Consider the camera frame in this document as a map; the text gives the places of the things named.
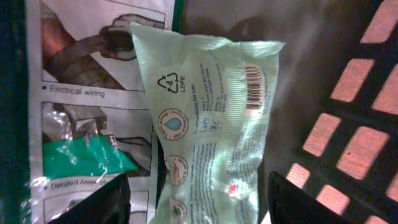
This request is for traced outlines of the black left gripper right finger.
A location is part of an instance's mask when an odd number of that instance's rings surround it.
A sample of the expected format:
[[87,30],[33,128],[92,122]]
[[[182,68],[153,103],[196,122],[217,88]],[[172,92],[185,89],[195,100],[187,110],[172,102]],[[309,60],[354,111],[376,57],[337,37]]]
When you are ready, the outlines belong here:
[[348,224],[279,173],[269,173],[267,198],[272,224]]

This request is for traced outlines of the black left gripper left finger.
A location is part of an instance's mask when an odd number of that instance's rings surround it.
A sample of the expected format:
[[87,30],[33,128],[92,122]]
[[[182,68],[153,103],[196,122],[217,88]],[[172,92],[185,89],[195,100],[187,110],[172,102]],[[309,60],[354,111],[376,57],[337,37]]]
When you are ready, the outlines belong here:
[[128,224],[130,188],[120,174],[50,224]]

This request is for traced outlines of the pale green wipes packet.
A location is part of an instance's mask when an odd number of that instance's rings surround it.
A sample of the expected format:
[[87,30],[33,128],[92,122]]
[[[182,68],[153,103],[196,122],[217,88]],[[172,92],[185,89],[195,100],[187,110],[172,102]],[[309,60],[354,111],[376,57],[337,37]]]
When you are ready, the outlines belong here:
[[167,175],[153,223],[257,223],[279,41],[131,24]]

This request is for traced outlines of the grey plastic mesh basket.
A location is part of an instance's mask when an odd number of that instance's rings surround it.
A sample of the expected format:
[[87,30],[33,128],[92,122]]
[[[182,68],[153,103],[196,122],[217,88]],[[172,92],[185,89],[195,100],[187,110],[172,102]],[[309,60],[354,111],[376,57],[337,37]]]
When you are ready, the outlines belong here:
[[397,222],[397,1],[202,1],[182,32],[279,40],[280,72],[259,168],[351,223]]

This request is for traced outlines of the green white tape package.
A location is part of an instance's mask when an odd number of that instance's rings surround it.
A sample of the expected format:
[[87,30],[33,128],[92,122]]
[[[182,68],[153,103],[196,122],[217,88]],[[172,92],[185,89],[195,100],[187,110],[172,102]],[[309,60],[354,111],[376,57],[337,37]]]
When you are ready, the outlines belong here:
[[1,222],[49,223],[120,174],[129,223],[160,195],[131,24],[177,31],[183,1],[1,1]]

